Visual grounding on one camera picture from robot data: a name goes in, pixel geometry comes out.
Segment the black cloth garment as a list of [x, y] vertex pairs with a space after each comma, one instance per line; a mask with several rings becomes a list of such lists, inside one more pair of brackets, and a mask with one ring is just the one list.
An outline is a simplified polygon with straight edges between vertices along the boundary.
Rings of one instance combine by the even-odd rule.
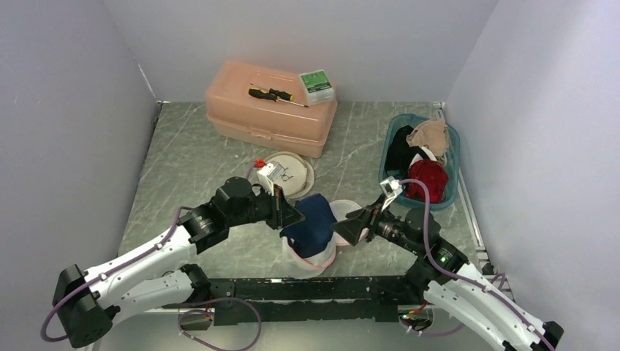
[[410, 146], [407, 137], [414, 128], [407, 125], [398, 129], [388, 147], [385, 159], [385, 171], [392, 172], [395, 177], [403, 178], [408, 175], [413, 158], [420, 153], [420, 148]]

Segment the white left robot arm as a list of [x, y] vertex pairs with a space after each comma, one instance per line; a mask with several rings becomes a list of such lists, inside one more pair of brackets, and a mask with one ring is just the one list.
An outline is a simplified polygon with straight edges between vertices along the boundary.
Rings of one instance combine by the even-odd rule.
[[167, 231], [138, 248], [86, 270], [76, 264], [62, 270], [40, 336], [46, 342], [67, 340], [79, 349], [145, 310], [176, 303], [202, 306], [210, 297], [210, 282], [187, 260], [227, 239], [232, 227], [264, 222], [281, 230], [304, 219], [280, 186], [229, 178], [207, 203], [181, 206]]

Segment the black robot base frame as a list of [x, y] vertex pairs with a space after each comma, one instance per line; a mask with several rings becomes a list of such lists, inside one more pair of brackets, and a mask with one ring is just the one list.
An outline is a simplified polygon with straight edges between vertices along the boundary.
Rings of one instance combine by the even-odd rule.
[[166, 309], [204, 308], [217, 326], [245, 322], [373, 320], [397, 322], [425, 308], [421, 292], [403, 276], [210, 278]]

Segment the beige pink bra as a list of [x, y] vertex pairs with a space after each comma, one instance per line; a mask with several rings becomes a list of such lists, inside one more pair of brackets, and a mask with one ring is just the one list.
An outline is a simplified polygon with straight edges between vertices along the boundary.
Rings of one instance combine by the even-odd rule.
[[406, 136], [406, 142], [410, 147], [425, 147], [434, 156], [443, 157], [450, 147], [448, 125], [438, 119], [424, 121]]

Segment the green white small box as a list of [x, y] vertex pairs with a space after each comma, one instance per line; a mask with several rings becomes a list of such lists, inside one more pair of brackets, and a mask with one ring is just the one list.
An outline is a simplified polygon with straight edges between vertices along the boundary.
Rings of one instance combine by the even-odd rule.
[[299, 74], [308, 106], [331, 102], [335, 99], [335, 89], [323, 69]]

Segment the clear round lidded container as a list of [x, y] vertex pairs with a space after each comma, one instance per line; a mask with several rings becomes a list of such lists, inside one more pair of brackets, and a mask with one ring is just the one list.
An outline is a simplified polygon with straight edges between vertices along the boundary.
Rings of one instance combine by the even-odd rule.
[[[361, 206], [352, 200], [334, 200], [329, 203], [336, 222], [345, 219], [345, 215], [349, 212], [361, 209]], [[301, 258], [286, 243], [286, 239], [281, 238], [282, 264], [285, 275], [296, 279], [309, 279], [319, 276], [334, 262], [339, 247], [348, 245], [339, 234], [333, 231], [332, 240], [325, 251], [312, 257]]]

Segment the pink plastic toolbox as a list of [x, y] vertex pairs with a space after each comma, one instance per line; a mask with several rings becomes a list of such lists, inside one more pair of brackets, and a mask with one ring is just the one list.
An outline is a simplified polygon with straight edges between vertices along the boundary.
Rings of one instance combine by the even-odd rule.
[[225, 137], [319, 158], [338, 102], [308, 108], [249, 96], [252, 84], [293, 95], [306, 104], [299, 74], [239, 61], [225, 62], [205, 92], [207, 119]]

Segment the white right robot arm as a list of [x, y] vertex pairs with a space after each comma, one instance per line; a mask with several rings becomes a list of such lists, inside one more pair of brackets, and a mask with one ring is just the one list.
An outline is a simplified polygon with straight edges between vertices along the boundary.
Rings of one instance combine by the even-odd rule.
[[332, 228], [349, 244], [379, 237], [416, 255], [402, 276], [404, 297], [427, 301], [457, 318], [494, 350], [555, 350], [564, 335], [557, 322], [543, 322], [510, 300], [466, 255], [431, 226], [423, 209], [402, 219], [369, 205], [346, 215]]

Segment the navy blue bra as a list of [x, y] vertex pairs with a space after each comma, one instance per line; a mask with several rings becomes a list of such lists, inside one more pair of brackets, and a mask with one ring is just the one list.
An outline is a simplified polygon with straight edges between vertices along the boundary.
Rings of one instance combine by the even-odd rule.
[[327, 248], [332, 240], [332, 224], [336, 218], [330, 203], [321, 194], [306, 197], [295, 204], [305, 219], [280, 232], [280, 237], [301, 258], [315, 256]]

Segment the white mesh laundry bag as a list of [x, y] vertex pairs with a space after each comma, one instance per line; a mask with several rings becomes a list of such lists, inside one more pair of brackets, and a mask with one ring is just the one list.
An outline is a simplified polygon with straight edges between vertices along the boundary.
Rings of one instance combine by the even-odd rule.
[[314, 185], [314, 169], [301, 156], [280, 151], [264, 159], [265, 163], [278, 162], [286, 170], [286, 174], [276, 181], [284, 191], [287, 199], [297, 199], [306, 195]]

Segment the black yellow screwdriver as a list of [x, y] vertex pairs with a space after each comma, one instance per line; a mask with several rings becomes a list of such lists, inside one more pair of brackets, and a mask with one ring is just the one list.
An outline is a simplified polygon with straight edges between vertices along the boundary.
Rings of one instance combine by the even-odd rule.
[[305, 105], [299, 102], [294, 102], [293, 95], [291, 95], [290, 93], [286, 91], [276, 90], [274, 88], [264, 89], [262, 87], [252, 84], [252, 87], [248, 90], [248, 94], [249, 96], [254, 97], [256, 99], [266, 99], [266, 100], [270, 100], [274, 102], [286, 102], [292, 105], [305, 107], [305, 108], [309, 107], [308, 105]]

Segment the red lace bra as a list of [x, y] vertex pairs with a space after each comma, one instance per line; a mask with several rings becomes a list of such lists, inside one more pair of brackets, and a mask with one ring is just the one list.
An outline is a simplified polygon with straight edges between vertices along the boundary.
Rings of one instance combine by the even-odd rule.
[[430, 194], [430, 203], [443, 201], [448, 174], [438, 161], [421, 159], [409, 167], [408, 178], [423, 182]]

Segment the black white bra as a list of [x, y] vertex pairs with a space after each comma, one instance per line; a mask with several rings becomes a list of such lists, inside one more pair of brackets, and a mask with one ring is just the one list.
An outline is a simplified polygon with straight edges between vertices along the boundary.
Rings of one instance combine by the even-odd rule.
[[430, 159], [431, 161], [435, 161], [437, 162], [437, 158], [435, 157], [435, 155], [431, 152], [430, 149], [421, 146], [419, 147], [419, 151], [416, 152], [416, 154], [412, 157], [411, 162], [409, 163], [409, 167], [413, 166], [414, 163], [422, 161], [422, 160], [427, 160]]

